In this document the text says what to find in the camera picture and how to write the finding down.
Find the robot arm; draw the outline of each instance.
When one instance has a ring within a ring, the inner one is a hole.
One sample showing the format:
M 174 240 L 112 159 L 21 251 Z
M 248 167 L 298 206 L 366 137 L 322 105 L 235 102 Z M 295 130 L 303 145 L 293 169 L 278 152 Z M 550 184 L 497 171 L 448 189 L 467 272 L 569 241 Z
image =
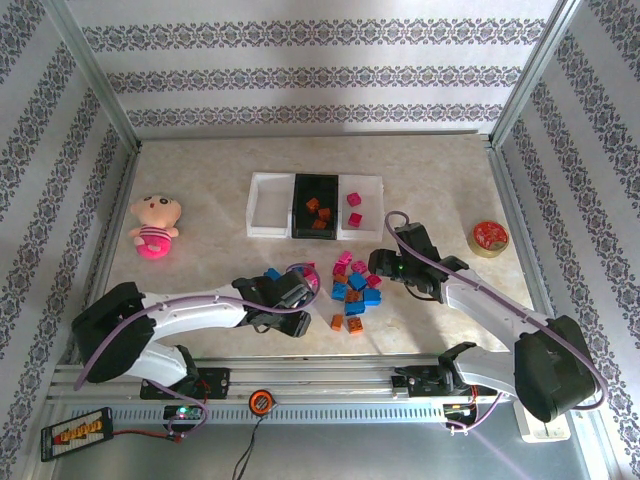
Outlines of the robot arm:
M 552 320 L 529 310 L 488 285 L 460 259 L 453 256 L 442 259 L 419 223 L 396 228 L 395 233 L 403 243 L 456 276 L 418 260 L 402 245 L 400 254 L 392 250 L 372 252 L 369 270 L 407 287 L 416 287 L 440 303 L 466 313 L 509 350 L 488 352 L 471 342 L 456 345 L 439 357 L 441 387 L 455 393 L 468 389 L 469 385 L 483 385 L 517 396 L 543 422 L 553 420 L 595 393 L 596 381 L 588 368 L 523 318 L 547 325 L 591 361 L 580 327 L 573 319 L 562 316 Z
M 141 293 L 133 282 L 119 284 L 73 321 L 73 335 L 85 364 L 124 319 L 153 310 L 149 307 L 159 308 L 124 328 L 100 354 L 87 380 L 101 383 L 126 374 L 152 380 L 178 393 L 189 393 L 198 380 L 189 351 L 180 345 L 161 345 L 157 340 L 212 327 L 253 326 L 258 333 L 275 329 L 291 337 L 306 333 L 311 321 L 308 312 L 269 313 L 225 300 L 237 298 L 238 293 L 247 302 L 278 309 L 294 308 L 313 295 L 307 281 L 295 270 L 277 280 L 239 278 L 231 285 L 186 297 Z

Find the orange tape measure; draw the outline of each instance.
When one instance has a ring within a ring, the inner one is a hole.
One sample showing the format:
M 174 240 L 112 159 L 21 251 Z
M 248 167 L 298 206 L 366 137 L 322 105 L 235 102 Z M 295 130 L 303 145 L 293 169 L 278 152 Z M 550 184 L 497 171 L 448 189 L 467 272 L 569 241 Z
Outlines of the orange tape measure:
M 258 390 L 249 397 L 249 410 L 258 417 L 263 417 L 276 406 L 273 395 L 267 390 Z

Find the plush doll face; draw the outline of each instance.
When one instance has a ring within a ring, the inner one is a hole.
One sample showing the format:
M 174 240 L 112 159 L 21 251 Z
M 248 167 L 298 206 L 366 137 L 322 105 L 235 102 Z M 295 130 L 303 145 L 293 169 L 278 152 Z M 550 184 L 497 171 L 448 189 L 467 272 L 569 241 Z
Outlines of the plush doll face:
M 131 205 L 131 213 L 138 217 L 143 225 L 171 228 L 180 218 L 182 207 L 172 198 L 153 195 Z

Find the circuit board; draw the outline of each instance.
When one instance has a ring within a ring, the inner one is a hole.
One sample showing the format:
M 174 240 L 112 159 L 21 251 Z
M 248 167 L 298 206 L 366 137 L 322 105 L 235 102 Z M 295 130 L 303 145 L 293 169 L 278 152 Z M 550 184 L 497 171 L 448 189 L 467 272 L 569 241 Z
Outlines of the circuit board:
M 43 428 L 40 431 L 40 459 L 49 462 L 112 438 L 111 409 L 101 408 Z

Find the black tray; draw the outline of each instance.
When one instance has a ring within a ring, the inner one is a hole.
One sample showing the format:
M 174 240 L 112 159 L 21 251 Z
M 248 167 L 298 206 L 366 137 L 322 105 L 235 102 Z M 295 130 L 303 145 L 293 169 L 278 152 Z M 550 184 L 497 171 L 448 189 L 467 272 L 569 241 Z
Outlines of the black tray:
M 331 219 L 324 230 L 311 228 L 318 214 L 307 210 L 307 202 L 317 198 L 320 208 L 331 209 Z M 338 175 L 296 174 L 291 216 L 292 238 L 321 238 L 335 240 L 338 231 Z

